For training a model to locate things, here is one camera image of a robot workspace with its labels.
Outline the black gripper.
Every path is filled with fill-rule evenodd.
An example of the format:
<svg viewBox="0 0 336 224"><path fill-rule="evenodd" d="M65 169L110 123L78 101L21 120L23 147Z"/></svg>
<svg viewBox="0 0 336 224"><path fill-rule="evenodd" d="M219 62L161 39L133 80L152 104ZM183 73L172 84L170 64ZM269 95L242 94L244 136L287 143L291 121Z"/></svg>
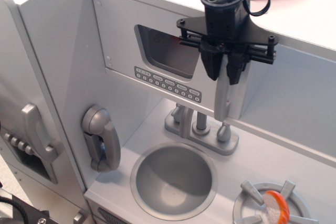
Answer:
<svg viewBox="0 0 336 224"><path fill-rule="evenodd" d="M200 49L206 73L214 81L220 74L223 52L219 48L201 48L202 40L212 47L222 47L231 52L227 55L226 66L230 85L239 83L247 57L267 64L272 64L276 58L278 38L254 24L243 5L227 10L207 7L204 16L181 18L176 26L181 30L180 44ZM240 46L246 49L247 57L234 50Z"/></svg>

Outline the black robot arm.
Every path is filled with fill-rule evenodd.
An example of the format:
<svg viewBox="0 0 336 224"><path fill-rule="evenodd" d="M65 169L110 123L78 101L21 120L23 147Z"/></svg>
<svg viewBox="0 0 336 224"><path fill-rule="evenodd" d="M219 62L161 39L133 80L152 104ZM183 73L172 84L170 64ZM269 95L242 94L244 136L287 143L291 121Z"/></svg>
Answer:
<svg viewBox="0 0 336 224"><path fill-rule="evenodd" d="M176 25L181 30L180 43L195 47L207 75L217 80L222 59L227 57L229 83L239 82L250 61L272 64L276 57L278 37L257 26L251 17L265 14L270 3L258 11L250 10L250 0L201 0L203 17L184 18Z"/></svg>

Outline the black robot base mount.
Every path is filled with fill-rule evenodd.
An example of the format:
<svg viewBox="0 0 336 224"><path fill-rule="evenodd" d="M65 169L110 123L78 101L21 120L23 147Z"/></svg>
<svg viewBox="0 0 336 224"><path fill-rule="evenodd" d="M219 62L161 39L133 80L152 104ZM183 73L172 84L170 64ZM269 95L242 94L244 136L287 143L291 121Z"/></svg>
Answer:
<svg viewBox="0 0 336 224"><path fill-rule="evenodd" d="M39 211L1 188L1 223L55 223Z"/></svg>

